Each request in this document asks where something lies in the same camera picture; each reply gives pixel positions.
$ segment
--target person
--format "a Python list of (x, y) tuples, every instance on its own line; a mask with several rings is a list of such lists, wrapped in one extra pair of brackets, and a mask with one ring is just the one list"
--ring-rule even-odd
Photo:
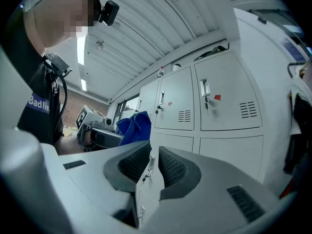
[[(6, 55), (33, 90), (18, 128), (32, 133), (41, 143), (54, 145), (59, 155), (84, 149), (76, 136), (64, 137), (61, 121), (54, 130), (60, 114), (59, 91), (49, 80), (42, 57), (47, 48), (75, 37), (82, 27), (93, 26), (100, 13), (99, 0), (40, 0), (27, 12), (17, 8), (1, 37)], [(90, 131), (85, 143), (91, 144)]]

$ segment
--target name tag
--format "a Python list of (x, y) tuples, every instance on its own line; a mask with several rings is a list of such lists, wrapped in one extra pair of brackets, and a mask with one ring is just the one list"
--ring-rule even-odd
[(50, 101), (47, 99), (43, 99), (39, 96), (37, 96), (35, 93), (33, 93), (28, 100), (28, 103), (26, 107), (44, 112), (49, 114), (50, 113)]

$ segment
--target black bag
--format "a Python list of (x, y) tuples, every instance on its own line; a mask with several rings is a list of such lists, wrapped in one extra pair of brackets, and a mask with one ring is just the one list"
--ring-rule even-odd
[(202, 54), (201, 56), (197, 57), (194, 61), (197, 61), (197, 60), (200, 60), (204, 57), (208, 57), (208, 56), (211, 56), (211, 55), (214, 55), (216, 53), (220, 53), (222, 51), (225, 51), (225, 50), (228, 50), (230, 48), (230, 43), (228, 42), (228, 48), (225, 48), (221, 45), (217, 46), (217, 47), (214, 47), (212, 51), (208, 51), (204, 54)]

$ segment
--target brick wall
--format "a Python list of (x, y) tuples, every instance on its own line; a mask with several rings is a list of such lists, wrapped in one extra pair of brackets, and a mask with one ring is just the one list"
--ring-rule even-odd
[[(65, 93), (63, 88), (60, 87), (59, 100), (62, 104), (64, 103), (64, 99)], [(66, 127), (75, 127), (76, 119), (84, 105), (90, 106), (98, 110), (105, 116), (107, 115), (108, 105), (68, 90), (67, 104), (62, 116), (63, 125), (66, 125)]]

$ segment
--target blue cloth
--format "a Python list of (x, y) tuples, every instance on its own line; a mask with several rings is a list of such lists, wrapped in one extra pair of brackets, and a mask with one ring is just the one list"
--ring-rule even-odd
[(149, 140), (152, 123), (146, 111), (132, 115), (130, 118), (121, 119), (117, 122), (116, 134), (123, 135), (119, 146), (136, 141)]

